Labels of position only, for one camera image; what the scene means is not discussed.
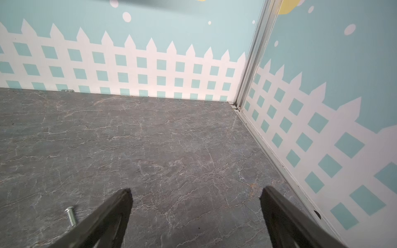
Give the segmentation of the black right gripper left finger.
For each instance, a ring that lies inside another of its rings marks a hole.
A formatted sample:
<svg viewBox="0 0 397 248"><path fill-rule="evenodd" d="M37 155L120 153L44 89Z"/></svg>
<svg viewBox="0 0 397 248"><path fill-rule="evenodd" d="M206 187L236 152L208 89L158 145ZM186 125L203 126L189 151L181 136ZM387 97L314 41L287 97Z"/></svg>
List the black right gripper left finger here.
<svg viewBox="0 0 397 248"><path fill-rule="evenodd" d="M120 248L128 226L133 198L120 189L75 228L50 245L52 248Z"/></svg>

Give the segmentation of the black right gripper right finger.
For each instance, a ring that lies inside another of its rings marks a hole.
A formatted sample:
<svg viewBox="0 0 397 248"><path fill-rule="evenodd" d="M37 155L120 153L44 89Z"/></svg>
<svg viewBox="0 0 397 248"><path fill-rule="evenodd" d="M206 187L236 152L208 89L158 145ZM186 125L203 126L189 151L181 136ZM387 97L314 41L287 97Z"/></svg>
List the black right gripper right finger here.
<svg viewBox="0 0 397 248"><path fill-rule="evenodd" d="M267 186L259 198L274 248L344 248L275 188Z"/></svg>

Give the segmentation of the silver screw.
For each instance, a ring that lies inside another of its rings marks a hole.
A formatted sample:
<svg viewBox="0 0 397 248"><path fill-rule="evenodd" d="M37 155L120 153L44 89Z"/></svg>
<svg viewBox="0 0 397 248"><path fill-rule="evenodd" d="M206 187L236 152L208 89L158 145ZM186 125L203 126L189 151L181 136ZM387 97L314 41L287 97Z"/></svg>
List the silver screw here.
<svg viewBox="0 0 397 248"><path fill-rule="evenodd" d="M76 217L75 217L75 214L74 214L74 209L73 209L73 207L72 207L72 206L67 207L67 208L65 209L65 212L66 212L66 214L67 214L67 217L68 217L70 226L71 226L71 227L75 227L75 226L77 225L77 220L76 220Z"/></svg>

